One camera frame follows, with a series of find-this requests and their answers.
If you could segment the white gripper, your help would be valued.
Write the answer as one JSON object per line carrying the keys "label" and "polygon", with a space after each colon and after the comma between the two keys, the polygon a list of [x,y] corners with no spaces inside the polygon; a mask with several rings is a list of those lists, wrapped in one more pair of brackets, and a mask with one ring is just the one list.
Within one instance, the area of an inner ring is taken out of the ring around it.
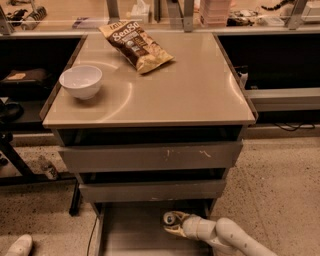
{"label": "white gripper", "polygon": [[186,236],[189,239],[201,241],[209,241],[216,236],[214,231],[216,222],[197,215],[189,215],[181,211],[172,211],[171,223],[183,223],[182,227],[179,225],[164,227],[164,230],[172,235],[180,237]]}

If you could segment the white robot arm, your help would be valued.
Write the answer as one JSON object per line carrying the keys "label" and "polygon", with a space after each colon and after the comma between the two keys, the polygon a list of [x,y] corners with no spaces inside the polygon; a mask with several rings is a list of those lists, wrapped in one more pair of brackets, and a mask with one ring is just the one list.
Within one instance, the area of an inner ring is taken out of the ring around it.
{"label": "white robot arm", "polygon": [[163,215],[163,221],[168,233],[203,241],[225,254],[233,254],[239,250],[245,256],[278,256],[229,218],[213,221],[195,214],[169,211]]}

